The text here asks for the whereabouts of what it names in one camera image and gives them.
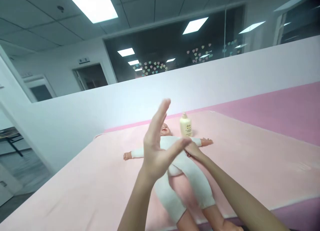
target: doll head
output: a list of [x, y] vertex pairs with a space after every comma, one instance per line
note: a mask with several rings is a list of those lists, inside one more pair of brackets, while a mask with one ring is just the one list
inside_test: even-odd
[[160, 136], [172, 136], [171, 131], [165, 123], [162, 124], [161, 131], [160, 131]]

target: ceiling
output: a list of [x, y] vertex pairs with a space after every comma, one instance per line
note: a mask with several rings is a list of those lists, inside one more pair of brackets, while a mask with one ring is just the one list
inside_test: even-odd
[[93, 24], [72, 0], [0, 0], [0, 44], [26, 55], [241, 0], [111, 1], [118, 18]]

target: pink blanket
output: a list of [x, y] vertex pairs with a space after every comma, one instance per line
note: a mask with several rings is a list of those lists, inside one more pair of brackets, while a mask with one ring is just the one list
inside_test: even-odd
[[[195, 137], [215, 142], [203, 152], [268, 209], [320, 197], [320, 147], [216, 112], [189, 117]], [[166, 123], [178, 136], [179, 119]], [[143, 161], [123, 161], [123, 153], [142, 146], [147, 128], [142, 125], [98, 136], [3, 221], [0, 230], [116, 230]], [[234, 217], [215, 181], [203, 171], [224, 217]], [[185, 176], [174, 177], [172, 186], [197, 222], [205, 222]], [[153, 191], [146, 230], [172, 228]]]

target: doorway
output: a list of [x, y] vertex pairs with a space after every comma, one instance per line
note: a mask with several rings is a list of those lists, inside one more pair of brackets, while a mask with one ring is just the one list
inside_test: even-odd
[[77, 68], [73, 71], [83, 91], [108, 85], [100, 63]]

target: finger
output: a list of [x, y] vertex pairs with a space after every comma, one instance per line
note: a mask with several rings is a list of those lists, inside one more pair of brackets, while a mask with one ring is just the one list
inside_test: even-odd
[[151, 135], [152, 137], [159, 134], [159, 131], [160, 131], [161, 126], [163, 124], [163, 123], [161, 123], [162, 119], [165, 116], [165, 114], [169, 108], [170, 103], [171, 103], [171, 100], [169, 98], [163, 99], [163, 101], [161, 102], [161, 104], [158, 108], [158, 111], [153, 116], [151, 123], [149, 125], [149, 128], [148, 128], [148, 134]]
[[175, 157], [182, 151], [184, 148], [192, 142], [190, 138], [182, 138], [176, 141], [167, 151], [169, 163], [175, 159]]

